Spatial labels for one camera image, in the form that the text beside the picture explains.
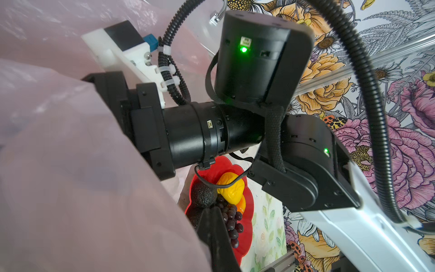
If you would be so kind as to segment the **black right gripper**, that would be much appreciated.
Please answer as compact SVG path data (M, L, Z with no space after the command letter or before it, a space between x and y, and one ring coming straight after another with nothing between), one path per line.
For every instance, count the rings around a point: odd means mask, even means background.
M260 143L264 118L215 102L163 109L155 83L129 88L122 72L93 73L83 81L95 86L129 138L160 180L179 168L209 168L218 156Z

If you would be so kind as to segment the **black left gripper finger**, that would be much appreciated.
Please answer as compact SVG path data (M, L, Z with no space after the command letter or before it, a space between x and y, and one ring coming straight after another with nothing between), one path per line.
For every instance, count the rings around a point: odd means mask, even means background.
M213 272L241 271L218 207L203 210L197 226L197 235L208 247Z

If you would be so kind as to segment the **pink plastic bag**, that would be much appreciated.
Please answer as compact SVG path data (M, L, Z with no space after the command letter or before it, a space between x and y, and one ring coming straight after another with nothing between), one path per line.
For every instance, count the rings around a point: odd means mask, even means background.
M1 270L209 272L210 253L92 84L81 36L145 1L1 2Z

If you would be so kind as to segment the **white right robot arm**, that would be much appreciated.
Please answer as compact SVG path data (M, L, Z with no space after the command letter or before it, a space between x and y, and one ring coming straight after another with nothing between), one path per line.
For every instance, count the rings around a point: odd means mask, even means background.
M129 21L83 35L106 73L91 74L124 134L160 180L194 165L215 167L218 156L259 144L244 176L326 231L359 270L432 272L435 263L404 238L410 223L388 218L338 137L308 115L273 116L286 106L312 32L286 20L247 11L225 14L220 50L206 78L208 103L166 108L163 80L170 66L150 66L148 44Z

